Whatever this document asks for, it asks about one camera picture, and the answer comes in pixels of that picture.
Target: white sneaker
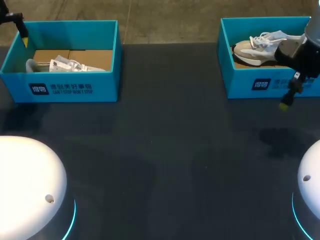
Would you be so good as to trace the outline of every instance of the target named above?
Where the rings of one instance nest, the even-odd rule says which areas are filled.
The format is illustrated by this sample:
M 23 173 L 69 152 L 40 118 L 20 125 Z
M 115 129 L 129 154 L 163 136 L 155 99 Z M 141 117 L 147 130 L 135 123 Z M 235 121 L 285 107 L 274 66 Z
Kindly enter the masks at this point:
M 263 32 L 260 36 L 250 40 L 238 42 L 234 48 L 234 55 L 241 61 L 251 66 L 260 66 L 268 61 L 275 61 L 275 52 L 282 41 L 294 40 L 305 42 L 305 34 L 301 36 L 287 35 L 282 31 Z
M 27 73 L 105 72 L 105 70 L 101 68 L 86 66 L 75 60 L 69 60 L 60 55 L 58 55 L 55 59 L 52 59 L 50 62 L 36 62 L 33 59 L 28 59 L 25 63 L 25 69 Z

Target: glowing blue ring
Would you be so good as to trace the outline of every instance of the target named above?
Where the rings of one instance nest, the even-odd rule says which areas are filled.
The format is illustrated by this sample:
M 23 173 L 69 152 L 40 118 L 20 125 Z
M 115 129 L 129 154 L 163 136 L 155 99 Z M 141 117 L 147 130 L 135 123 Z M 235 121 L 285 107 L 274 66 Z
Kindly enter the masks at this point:
M 64 237 L 62 238 L 62 240 L 66 240 L 71 229 L 72 229 L 72 226 L 74 225 L 75 223 L 75 219 L 76 219 L 76 200 L 74 200 L 74 212 L 73 212 L 73 218 L 72 218 L 72 222 L 70 224 L 70 227 L 68 229 L 68 231 L 66 232 L 66 234 L 64 235 Z
M 308 233 L 304 230 L 304 228 L 301 226 L 298 218 L 297 218 L 297 215 L 296 215 L 296 212 L 295 212 L 295 208 L 294 208 L 294 193 L 292 193 L 292 200 L 291 200 L 291 204 L 292 204 L 292 211 L 293 211 L 293 215 L 295 217 L 295 220 L 296 222 L 298 223 L 299 227 L 301 228 L 301 230 L 304 232 L 304 234 L 310 239 L 310 240 L 313 240 L 309 235 Z

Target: shoe box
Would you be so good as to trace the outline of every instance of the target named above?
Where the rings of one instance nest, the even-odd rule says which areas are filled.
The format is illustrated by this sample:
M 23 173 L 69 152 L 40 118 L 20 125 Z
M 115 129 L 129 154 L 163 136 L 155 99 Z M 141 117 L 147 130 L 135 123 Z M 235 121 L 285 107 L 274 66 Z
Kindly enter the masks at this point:
M 116 102 L 122 46 L 118 21 L 25 22 L 25 48 L 15 36 L 0 77 L 16 103 Z M 50 62 L 58 55 L 101 72 L 28 72 L 26 61 Z
M 222 18 L 217 41 L 217 55 L 229 99 L 282 98 L 288 92 L 288 83 L 295 74 L 291 68 L 277 62 L 252 67 L 233 56 L 232 46 L 263 32 L 283 31 L 288 35 L 302 35 L 310 17 L 241 17 Z M 297 97 L 319 97 L 319 79 L 309 78 L 303 92 Z

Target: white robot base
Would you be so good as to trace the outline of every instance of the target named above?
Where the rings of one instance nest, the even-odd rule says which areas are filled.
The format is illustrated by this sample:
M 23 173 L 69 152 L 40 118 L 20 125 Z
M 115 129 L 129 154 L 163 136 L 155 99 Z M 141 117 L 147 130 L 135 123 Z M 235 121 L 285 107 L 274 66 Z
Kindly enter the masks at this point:
M 298 189 L 292 193 L 294 240 L 320 239 L 320 140 L 304 154 L 298 170 Z
M 77 206 L 65 168 L 45 144 L 0 136 L 0 195 L 0 239 L 77 238 Z

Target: black tabletop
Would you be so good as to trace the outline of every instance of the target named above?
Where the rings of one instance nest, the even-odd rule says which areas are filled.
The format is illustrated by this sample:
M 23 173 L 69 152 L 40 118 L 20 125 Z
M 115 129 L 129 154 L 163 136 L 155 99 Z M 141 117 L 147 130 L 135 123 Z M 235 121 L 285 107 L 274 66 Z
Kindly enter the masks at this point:
M 124 45 L 116 103 L 14 106 L 0 86 L 1 134 L 59 155 L 81 240 L 291 240 L 320 99 L 228 100 L 216 47 Z

